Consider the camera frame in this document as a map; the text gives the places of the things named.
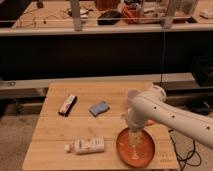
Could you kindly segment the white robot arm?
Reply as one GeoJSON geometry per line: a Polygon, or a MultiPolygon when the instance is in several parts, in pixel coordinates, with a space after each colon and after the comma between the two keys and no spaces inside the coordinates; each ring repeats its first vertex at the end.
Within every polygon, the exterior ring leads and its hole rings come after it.
{"type": "Polygon", "coordinates": [[[165,90],[157,85],[127,92],[126,123],[132,132],[141,131],[151,119],[213,149],[213,118],[188,112],[166,103],[165,90]]]}

